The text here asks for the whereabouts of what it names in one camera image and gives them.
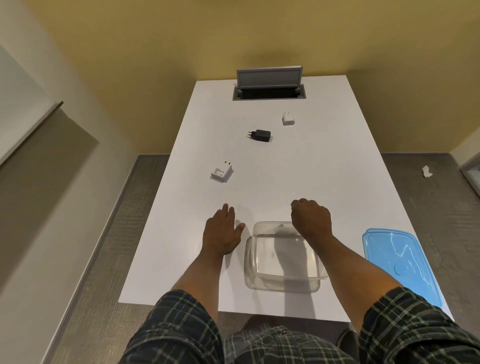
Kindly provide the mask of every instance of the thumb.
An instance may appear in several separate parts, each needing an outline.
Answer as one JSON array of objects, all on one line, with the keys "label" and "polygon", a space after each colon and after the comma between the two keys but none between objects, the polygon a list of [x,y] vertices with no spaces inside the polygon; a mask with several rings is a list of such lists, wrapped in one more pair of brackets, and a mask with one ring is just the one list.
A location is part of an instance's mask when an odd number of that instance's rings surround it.
[{"label": "thumb", "polygon": [[235,236],[235,241],[237,243],[240,243],[241,234],[242,234],[244,228],[245,228],[244,223],[238,224],[238,226],[235,228],[235,231],[234,231],[233,234]]}]

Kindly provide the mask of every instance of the white charger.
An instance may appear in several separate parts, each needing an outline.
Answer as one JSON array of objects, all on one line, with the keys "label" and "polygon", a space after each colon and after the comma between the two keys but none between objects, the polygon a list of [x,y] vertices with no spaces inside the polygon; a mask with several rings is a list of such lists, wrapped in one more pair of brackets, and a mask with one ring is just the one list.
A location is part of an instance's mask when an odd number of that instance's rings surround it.
[{"label": "white charger", "polygon": [[283,125],[293,125],[295,124],[295,119],[293,118],[293,115],[290,114],[289,112],[286,112],[282,116],[282,123]]},{"label": "white charger", "polygon": [[225,161],[222,165],[215,168],[215,172],[211,173],[212,178],[220,182],[225,182],[228,176],[232,173],[232,164]]}]

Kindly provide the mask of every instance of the plastic container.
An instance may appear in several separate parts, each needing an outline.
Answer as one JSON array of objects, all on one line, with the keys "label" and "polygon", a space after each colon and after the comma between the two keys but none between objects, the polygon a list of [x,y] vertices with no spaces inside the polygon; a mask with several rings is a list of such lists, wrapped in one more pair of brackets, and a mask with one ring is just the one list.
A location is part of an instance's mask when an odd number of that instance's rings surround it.
[{"label": "plastic container", "polygon": [[312,293],[328,278],[317,254],[286,221],[253,227],[245,249],[245,283],[254,290]]},{"label": "plastic container", "polygon": [[362,240],[367,260],[429,303],[442,307],[437,281],[415,236],[400,230],[368,229]]}]

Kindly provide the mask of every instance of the plaid shirt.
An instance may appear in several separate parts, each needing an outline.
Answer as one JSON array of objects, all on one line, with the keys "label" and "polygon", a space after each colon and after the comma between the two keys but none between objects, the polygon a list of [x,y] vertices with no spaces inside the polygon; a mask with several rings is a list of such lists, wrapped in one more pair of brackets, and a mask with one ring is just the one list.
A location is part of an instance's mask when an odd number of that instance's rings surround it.
[{"label": "plaid shirt", "polygon": [[[367,312],[360,362],[480,363],[480,341],[407,288],[395,288]],[[166,293],[130,340],[120,363],[354,363],[321,338],[286,327],[241,331],[222,343],[203,306],[184,291]]]}]

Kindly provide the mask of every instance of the forearm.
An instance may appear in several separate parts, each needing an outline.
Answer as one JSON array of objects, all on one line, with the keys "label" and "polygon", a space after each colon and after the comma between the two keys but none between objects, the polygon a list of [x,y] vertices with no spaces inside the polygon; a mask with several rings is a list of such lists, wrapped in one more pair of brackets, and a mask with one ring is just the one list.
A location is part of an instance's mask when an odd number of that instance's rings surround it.
[{"label": "forearm", "polygon": [[309,244],[325,266],[335,294],[353,326],[360,332],[368,309],[401,284],[333,236],[328,241],[312,239]]},{"label": "forearm", "polygon": [[198,300],[210,317],[218,322],[218,286],[223,255],[202,249],[172,290],[183,290]]}]

